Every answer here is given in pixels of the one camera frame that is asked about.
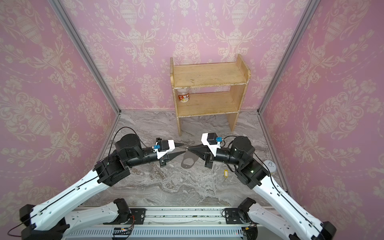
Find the key with yellow tag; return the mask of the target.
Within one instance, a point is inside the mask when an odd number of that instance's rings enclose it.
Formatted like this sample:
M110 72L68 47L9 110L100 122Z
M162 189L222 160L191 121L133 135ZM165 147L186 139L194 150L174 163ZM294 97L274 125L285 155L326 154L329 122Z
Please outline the key with yellow tag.
M224 182L224 183L227 183L227 182L228 182L228 177L229 177L229 172L228 172L228 170L224 170L224 178L223 178L223 182Z

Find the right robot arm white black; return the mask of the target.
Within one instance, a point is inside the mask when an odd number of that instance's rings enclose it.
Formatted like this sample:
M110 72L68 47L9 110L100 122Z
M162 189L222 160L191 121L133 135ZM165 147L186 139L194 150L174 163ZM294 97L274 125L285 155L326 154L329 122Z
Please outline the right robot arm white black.
M202 135L202 143L188 147L188 151L205 161L237 166L239 181L264 198L276 211L274 214L256 201L246 198L238 207L242 221L264 226L284 240L331 240L337 229L330 222L322 222L301 207L273 178L267 165L259 163L255 148L247 137L236 136L230 148L221 147L222 140L215 133Z

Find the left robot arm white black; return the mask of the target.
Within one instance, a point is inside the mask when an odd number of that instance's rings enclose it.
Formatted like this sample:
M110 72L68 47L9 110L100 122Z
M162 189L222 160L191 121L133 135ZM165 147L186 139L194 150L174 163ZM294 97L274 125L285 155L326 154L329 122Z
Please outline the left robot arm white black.
M181 155L175 152L181 143L157 138L155 145L142 147L138 135L127 134L116 142L116 149L97 162L84 177L55 197L39 205L19 210L25 228L23 240L61 240L68 234L94 225L134 224L135 217L124 199L98 208L75 209L94 195L107 190L131 174L131 168L158 162L161 167Z

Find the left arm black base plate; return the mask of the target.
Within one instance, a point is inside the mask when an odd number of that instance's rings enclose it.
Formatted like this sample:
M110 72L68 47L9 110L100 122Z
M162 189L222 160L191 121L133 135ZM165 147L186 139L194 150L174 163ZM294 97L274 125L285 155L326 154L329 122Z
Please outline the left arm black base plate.
M145 208L133 208L128 213L119 214L114 221L104 225L143 225L146 211Z

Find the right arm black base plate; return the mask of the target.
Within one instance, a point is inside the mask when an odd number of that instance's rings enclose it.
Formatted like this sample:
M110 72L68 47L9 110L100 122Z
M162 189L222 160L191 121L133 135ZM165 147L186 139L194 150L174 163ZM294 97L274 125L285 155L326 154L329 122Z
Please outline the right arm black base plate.
M225 208L224 217L227 225L249 225L252 223L248 213L239 208Z

